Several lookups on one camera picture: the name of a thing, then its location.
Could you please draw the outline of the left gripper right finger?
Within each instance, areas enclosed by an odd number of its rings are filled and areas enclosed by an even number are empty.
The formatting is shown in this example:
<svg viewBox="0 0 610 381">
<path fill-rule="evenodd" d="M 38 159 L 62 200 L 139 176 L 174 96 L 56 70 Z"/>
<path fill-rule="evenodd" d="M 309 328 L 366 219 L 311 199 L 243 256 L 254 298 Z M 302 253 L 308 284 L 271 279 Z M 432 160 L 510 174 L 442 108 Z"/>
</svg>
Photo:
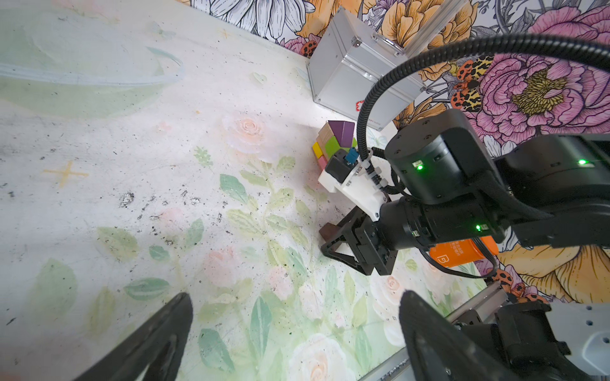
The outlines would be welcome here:
<svg viewBox="0 0 610 381">
<path fill-rule="evenodd" d="M 417 380 L 519 379 L 414 291 L 403 293 L 399 320 Z"/>
</svg>

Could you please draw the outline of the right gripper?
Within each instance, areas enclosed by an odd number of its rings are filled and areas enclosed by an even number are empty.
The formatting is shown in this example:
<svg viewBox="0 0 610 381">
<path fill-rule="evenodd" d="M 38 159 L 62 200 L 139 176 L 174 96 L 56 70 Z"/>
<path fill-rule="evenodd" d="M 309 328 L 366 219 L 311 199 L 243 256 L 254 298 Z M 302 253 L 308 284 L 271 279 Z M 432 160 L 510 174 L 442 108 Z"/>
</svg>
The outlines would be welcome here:
<svg viewBox="0 0 610 381">
<path fill-rule="evenodd" d="M 376 224 L 359 207 L 354 207 L 339 223 L 338 233 L 330 240 L 323 241 L 321 252 L 324 257 L 348 266 L 370 276 L 373 270 L 380 276 L 390 276 L 397 260 L 398 252 L 384 243 Z M 354 255 L 339 252 L 346 243 Z"/>
</svg>

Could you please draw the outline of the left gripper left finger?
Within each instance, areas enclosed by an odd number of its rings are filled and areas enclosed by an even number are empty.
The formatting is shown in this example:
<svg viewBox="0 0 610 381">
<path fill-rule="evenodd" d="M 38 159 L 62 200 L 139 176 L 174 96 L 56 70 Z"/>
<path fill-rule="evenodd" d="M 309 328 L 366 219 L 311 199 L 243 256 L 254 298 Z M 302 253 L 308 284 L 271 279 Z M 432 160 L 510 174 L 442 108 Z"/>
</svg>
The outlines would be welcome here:
<svg viewBox="0 0 610 381">
<path fill-rule="evenodd" d="M 193 321 L 181 292 L 78 380 L 175 380 Z"/>
</svg>

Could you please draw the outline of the dark brown wood block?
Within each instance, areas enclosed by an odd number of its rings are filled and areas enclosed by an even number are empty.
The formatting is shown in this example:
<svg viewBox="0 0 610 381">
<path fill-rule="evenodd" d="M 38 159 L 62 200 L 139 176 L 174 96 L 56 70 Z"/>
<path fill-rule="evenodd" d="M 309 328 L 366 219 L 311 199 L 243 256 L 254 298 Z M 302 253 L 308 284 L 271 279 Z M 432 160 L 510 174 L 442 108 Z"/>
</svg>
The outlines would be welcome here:
<svg viewBox="0 0 610 381">
<path fill-rule="evenodd" d="M 337 225 L 332 223 L 326 223 L 322 228 L 319 229 L 319 234 L 324 241 L 330 241 L 340 230 Z"/>
</svg>

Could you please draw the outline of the pink wood block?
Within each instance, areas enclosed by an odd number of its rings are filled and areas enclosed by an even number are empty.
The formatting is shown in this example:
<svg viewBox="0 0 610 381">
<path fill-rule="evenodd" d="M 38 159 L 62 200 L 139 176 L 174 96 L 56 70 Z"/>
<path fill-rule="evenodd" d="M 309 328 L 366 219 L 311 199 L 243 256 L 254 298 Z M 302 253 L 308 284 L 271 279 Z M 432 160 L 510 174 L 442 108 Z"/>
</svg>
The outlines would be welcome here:
<svg viewBox="0 0 610 381">
<path fill-rule="evenodd" d="M 326 166 L 327 166 L 327 159 L 325 156 L 321 156 L 317 159 L 317 163 L 319 165 L 319 168 L 324 171 Z"/>
</svg>

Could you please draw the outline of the green wood block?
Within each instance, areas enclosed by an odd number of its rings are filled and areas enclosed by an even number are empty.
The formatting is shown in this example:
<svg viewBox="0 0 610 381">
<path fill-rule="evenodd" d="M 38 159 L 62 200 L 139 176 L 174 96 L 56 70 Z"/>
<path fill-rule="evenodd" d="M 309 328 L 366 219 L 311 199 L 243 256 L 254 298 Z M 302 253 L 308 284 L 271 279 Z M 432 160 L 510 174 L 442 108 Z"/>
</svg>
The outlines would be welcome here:
<svg viewBox="0 0 610 381">
<path fill-rule="evenodd" d="M 352 139 L 351 145 L 346 147 L 341 146 L 336 137 L 331 137 L 324 140 L 321 145 L 322 153 L 327 160 L 330 160 L 330 158 L 333 157 L 333 155 L 335 155 L 335 153 L 340 149 L 349 152 L 349 150 L 352 148 L 357 148 L 357 140 L 355 138 Z"/>
</svg>

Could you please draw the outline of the yellow wood block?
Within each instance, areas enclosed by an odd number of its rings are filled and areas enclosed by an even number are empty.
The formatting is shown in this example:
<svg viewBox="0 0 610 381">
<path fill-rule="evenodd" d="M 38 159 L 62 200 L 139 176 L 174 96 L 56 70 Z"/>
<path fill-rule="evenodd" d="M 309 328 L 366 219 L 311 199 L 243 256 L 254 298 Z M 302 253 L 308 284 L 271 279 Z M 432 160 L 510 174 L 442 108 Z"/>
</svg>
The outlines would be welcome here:
<svg viewBox="0 0 610 381">
<path fill-rule="evenodd" d="M 318 160 L 318 159 L 320 159 L 321 157 L 323 157 L 323 156 L 324 156 L 324 154 L 323 154 L 323 152 L 322 152 L 322 149 L 321 149 L 321 147 L 320 147 L 320 145 L 319 145 L 319 143 L 318 143 L 318 142 L 315 142 L 315 143 L 313 144 L 313 146 L 312 146 L 312 150 L 313 150 L 313 152 L 314 152 L 315 157 L 316 157 L 316 159 L 317 159 L 317 160 Z"/>
</svg>

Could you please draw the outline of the purple wood block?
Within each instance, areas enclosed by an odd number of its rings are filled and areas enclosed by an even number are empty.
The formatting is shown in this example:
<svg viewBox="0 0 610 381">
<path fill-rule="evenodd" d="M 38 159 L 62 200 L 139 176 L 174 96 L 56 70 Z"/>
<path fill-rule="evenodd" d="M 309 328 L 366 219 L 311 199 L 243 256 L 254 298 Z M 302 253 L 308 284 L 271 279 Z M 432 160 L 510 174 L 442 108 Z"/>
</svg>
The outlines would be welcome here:
<svg viewBox="0 0 610 381">
<path fill-rule="evenodd" d="M 328 125 L 341 148 L 349 149 L 353 146 L 354 122 L 329 121 Z"/>
</svg>

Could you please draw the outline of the natural wood block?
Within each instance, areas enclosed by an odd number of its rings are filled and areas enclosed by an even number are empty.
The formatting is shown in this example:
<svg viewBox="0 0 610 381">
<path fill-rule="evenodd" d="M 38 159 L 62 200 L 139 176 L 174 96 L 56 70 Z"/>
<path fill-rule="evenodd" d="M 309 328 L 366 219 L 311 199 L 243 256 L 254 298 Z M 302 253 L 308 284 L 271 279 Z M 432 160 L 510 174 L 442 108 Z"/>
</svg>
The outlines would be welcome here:
<svg viewBox="0 0 610 381">
<path fill-rule="evenodd" d="M 325 149 L 330 141 L 338 142 L 329 122 L 325 123 L 324 126 L 319 130 L 316 142 L 321 149 Z"/>
</svg>

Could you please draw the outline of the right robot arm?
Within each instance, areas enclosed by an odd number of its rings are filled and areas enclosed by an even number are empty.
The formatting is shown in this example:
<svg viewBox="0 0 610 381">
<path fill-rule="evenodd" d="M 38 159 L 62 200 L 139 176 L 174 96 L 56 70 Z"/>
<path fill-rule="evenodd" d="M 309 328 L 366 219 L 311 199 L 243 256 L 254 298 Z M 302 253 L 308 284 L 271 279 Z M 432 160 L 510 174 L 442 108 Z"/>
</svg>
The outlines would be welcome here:
<svg viewBox="0 0 610 381">
<path fill-rule="evenodd" d="M 439 244 L 502 242 L 507 230 L 527 246 L 609 244 L 606 135 L 544 135 L 494 159 L 465 114 L 447 110 L 371 153 L 389 163 L 398 200 L 352 150 L 336 152 L 319 178 L 354 202 L 322 227 L 321 252 L 364 275 L 390 275 L 401 249 L 427 257 Z"/>
</svg>

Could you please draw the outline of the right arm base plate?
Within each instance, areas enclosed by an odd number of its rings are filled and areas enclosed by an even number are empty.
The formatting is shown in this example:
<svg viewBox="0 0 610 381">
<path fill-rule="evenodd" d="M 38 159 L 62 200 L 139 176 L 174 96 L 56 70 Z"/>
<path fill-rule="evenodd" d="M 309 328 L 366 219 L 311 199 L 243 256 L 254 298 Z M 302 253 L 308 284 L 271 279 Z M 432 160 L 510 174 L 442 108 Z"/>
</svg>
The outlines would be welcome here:
<svg viewBox="0 0 610 381">
<path fill-rule="evenodd" d="M 454 325 L 521 379 L 609 379 L 608 303 L 506 304 L 487 319 L 466 311 Z"/>
</svg>

